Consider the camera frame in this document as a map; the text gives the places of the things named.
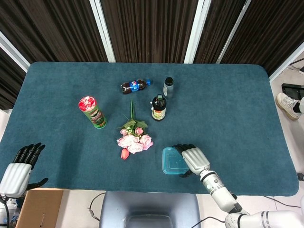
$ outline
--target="cardboard box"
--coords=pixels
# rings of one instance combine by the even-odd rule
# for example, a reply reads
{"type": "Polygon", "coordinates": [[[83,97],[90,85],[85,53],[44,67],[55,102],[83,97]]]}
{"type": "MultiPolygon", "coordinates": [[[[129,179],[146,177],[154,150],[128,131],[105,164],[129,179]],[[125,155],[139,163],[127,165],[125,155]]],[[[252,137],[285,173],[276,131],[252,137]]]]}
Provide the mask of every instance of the cardboard box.
{"type": "Polygon", "coordinates": [[[28,191],[16,228],[55,228],[62,194],[61,189],[28,191]]]}

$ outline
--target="white sneaker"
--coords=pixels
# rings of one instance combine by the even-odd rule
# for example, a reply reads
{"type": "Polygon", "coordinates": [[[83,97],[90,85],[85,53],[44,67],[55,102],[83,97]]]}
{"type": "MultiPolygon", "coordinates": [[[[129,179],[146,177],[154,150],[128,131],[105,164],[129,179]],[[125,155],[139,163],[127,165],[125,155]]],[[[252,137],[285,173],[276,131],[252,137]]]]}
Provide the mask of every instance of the white sneaker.
{"type": "Polygon", "coordinates": [[[299,119],[300,113],[295,113],[293,110],[295,104],[299,101],[290,98],[284,93],[279,93],[276,96],[275,102],[280,109],[285,111],[289,119],[291,120],[299,119]]]}

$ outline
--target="black cable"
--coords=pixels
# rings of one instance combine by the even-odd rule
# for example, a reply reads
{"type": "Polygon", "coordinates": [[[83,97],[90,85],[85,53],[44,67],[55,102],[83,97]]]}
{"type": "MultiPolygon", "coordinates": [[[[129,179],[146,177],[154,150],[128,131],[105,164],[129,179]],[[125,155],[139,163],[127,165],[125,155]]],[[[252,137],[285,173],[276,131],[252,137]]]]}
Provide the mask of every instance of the black cable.
{"type": "Polygon", "coordinates": [[[197,224],[195,224],[193,227],[196,227],[199,223],[201,223],[201,222],[203,222],[203,221],[205,221],[205,220],[207,220],[207,219],[212,219],[212,218],[213,218],[214,220],[216,220],[216,221],[221,222],[221,223],[225,223],[225,221],[221,221],[221,220],[219,220],[218,218],[209,216],[209,217],[204,218],[204,219],[202,219],[201,221],[199,221],[199,222],[198,222],[197,224]]]}
{"type": "Polygon", "coordinates": [[[97,221],[100,221],[100,219],[97,218],[97,217],[95,216],[95,214],[94,214],[93,210],[91,209],[91,207],[92,207],[92,204],[93,204],[94,200],[95,200],[98,196],[101,196],[101,195],[104,195],[104,194],[105,194],[105,192],[100,193],[99,195],[95,196],[95,198],[92,199],[92,201],[91,201],[90,207],[88,208],[88,209],[89,209],[89,212],[90,212],[90,214],[91,214],[91,216],[92,216],[94,219],[96,219],[97,221]]]}
{"type": "Polygon", "coordinates": [[[304,60],[304,58],[301,58],[301,59],[299,59],[299,60],[297,60],[297,61],[295,61],[295,62],[292,62],[290,65],[292,65],[292,64],[294,64],[294,63],[297,63],[297,62],[300,62],[300,61],[302,61],[302,60],[304,60]]]}
{"type": "Polygon", "coordinates": [[[6,210],[6,217],[7,217],[7,224],[6,224],[6,227],[7,228],[10,228],[10,213],[9,213],[9,208],[8,208],[8,205],[6,204],[6,201],[8,199],[3,199],[3,197],[0,197],[0,203],[3,203],[4,204],[4,207],[5,207],[5,210],[6,210]]]}
{"type": "Polygon", "coordinates": [[[264,196],[264,197],[266,197],[267,199],[274,200],[275,202],[278,202],[278,203],[283,204],[283,205],[288,206],[288,207],[292,207],[292,208],[301,208],[301,207],[299,207],[299,206],[284,204],[284,203],[282,203],[282,202],[280,202],[280,201],[278,201],[278,200],[276,200],[276,199],[274,199],[274,198],[268,197],[268,196],[264,196]]]}

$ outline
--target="pink rose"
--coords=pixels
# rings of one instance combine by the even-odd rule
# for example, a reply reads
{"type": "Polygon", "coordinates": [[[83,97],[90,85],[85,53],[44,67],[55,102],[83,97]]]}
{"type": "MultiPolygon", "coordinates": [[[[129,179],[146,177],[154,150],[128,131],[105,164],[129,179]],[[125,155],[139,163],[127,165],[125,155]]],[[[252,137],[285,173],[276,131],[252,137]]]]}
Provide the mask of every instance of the pink rose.
{"type": "Polygon", "coordinates": [[[128,148],[128,146],[130,146],[132,143],[139,143],[139,137],[128,134],[120,139],[117,139],[117,143],[123,148],[128,148]]]}
{"type": "Polygon", "coordinates": [[[150,146],[153,146],[153,144],[154,143],[151,141],[151,143],[149,145],[143,147],[143,150],[146,151],[147,149],[150,148],[150,146]]]}
{"type": "Polygon", "coordinates": [[[149,135],[145,134],[141,137],[140,143],[143,145],[143,150],[149,149],[153,145],[152,139],[149,135]]]}
{"type": "Polygon", "coordinates": [[[123,149],[122,155],[120,156],[122,159],[126,160],[129,157],[130,153],[127,149],[123,149]]]}
{"type": "Polygon", "coordinates": [[[135,128],[135,133],[136,134],[142,134],[143,133],[143,129],[141,127],[136,127],[135,128]]]}
{"type": "Polygon", "coordinates": [[[125,136],[125,135],[128,134],[128,132],[127,132],[126,129],[122,129],[122,130],[120,131],[120,134],[122,134],[123,136],[125,136]]]}
{"type": "Polygon", "coordinates": [[[143,151],[143,145],[142,145],[141,143],[133,142],[133,143],[128,147],[128,151],[129,151],[130,153],[136,153],[136,152],[143,151]]]}

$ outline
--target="white floor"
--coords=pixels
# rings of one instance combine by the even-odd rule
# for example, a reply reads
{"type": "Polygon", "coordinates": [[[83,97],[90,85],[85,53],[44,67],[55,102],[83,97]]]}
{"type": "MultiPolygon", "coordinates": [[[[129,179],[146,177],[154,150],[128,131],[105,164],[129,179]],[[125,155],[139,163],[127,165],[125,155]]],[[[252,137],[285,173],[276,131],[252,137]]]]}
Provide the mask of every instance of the white floor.
{"type": "MultiPolygon", "coordinates": [[[[302,67],[302,64],[294,64],[295,67],[302,67]]],[[[271,88],[274,97],[281,92],[281,84],[297,84],[304,85],[304,75],[299,74],[296,69],[289,67],[278,78],[271,83],[271,88]]],[[[286,143],[294,162],[297,172],[304,172],[304,115],[295,122],[290,121],[284,113],[278,108],[278,115],[281,121],[282,129],[285,135],[286,143]]],[[[0,139],[6,125],[7,116],[1,113],[0,115],[0,139]]],[[[65,190],[59,216],[57,219],[56,228],[97,228],[98,221],[90,216],[88,211],[91,200],[103,191],[95,190],[65,190]]],[[[300,182],[300,188],[296,195],[292,197],[274,197],[286,204],[300,205],[300,199],[304,195],[304,182],[300,182]]],[[[210,195],[197,195],[199,201],[199,209],[201,218],[213,216],[220,220],[224,220],[226,213],[218,209],[210,195]]],[[[92,206],[92,209],[97,217],[101,212],[101,205],[103,202],[103,195],[98,197],[92,206]]],[[[239,196],[238,202],[250,214],[257,213],[264,210],[292,210],[301,213],[298,208],[291,208],[274,202],[273,200],[261,196],[239,196]]],[[[202,223],[202,227],[207,228],[224,228],[223,223],[208,219],[202,223]]]]}

